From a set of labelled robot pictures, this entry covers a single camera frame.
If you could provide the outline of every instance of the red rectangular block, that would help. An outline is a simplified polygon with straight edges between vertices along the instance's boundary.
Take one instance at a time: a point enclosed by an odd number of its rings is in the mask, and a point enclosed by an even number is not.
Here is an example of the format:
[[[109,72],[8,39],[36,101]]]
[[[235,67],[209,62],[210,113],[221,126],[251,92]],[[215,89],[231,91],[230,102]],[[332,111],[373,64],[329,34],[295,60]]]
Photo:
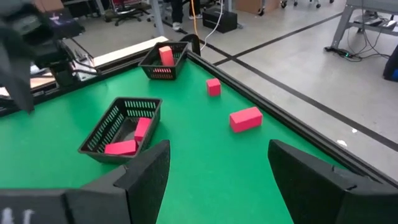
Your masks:
[[[256,107],[241,110],[229,115],[229,124],[236,133],[260,126],[262,113]]]
[[[105,146],[105,154],[133,156],[138,149],[135,140],[116,142]]]
[[[221,94],[221,83],[217,78],[212,78],[206,81],[207,93],[210,96],[218,96]]]
[[[139,118],[136,132],[134,133],[134,140],[141,142],[145,136],[150,125],[150,118]]]
[[[173,51],[169,46],[161,47],[159,54],[163,66],[174,66]]]

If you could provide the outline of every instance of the black box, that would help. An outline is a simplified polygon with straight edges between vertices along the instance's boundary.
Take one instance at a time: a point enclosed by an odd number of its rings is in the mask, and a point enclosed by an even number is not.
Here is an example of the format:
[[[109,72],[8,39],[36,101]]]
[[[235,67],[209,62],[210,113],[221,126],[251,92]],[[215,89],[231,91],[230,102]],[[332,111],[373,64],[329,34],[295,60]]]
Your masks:
[[[203,26],[214,29],[217,25],[220,13],[220,9],[217,8],[207,9],[206,11],[204,11]],[[221,16],[220,24],[217,27],[217,31],[224,34],[231,30],[235,30],[237,27],[238,15],[233,12],[223,11],[223,15]]]

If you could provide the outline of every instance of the shoe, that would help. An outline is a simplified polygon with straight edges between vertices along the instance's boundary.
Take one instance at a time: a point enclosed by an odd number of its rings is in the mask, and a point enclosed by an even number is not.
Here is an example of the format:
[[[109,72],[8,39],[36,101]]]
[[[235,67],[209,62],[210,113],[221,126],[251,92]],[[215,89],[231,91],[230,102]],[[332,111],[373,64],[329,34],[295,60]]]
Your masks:
[[[182,25],[179,22],[173,22],[173,30],[174,31],[180,31],[182,29]]]
[[[196,15],[196,19],[203,19],[203,15],[197,14],[197,15]]]

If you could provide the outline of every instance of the black basket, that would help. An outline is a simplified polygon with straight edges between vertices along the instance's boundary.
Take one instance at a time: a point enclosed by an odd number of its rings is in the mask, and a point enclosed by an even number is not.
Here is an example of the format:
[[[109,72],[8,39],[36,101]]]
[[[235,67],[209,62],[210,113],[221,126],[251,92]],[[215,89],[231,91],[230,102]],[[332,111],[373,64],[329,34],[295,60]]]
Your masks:
[[[163,66],[159,49],[169,46],[173,51],[174,66]],[[159,42],[140,62],[148,78],[153,80],[175,80],[187,59],[188,42]]]
[[[125,163],[146,150],[160,120],[161,99],[156,98],[116,98],[106,110],[94,130],[80,146],[78,152],[87,154],[98,162]],[[105,154],[109,143],[134,139],[139,118],[151,118],[144,139],[139,143],[134,156]]]

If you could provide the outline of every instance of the green table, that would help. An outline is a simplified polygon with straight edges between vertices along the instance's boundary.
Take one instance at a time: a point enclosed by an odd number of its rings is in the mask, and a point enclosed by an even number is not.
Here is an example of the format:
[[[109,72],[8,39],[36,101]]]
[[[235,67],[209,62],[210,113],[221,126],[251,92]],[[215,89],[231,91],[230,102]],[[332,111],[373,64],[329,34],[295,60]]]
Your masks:
[[[114,169],[77,149],[119,96],[163,99],[152,145],[169,139],[171,163],[157,223],[292,223],[267,160],[270,139],[387,182],[199,56],[189,52],[177,80],[159,81],[137,67],[145,53],[132,55],[126,66],[104,66],[106,78],[62,92],[31,115],[20,111],[2,117],[0,187],[79,188]],[[222,81],[219,97],[206,93],[205,82],[214,77]],[[262,126],[233,133],[229,114],[252,106],[262,110]]]

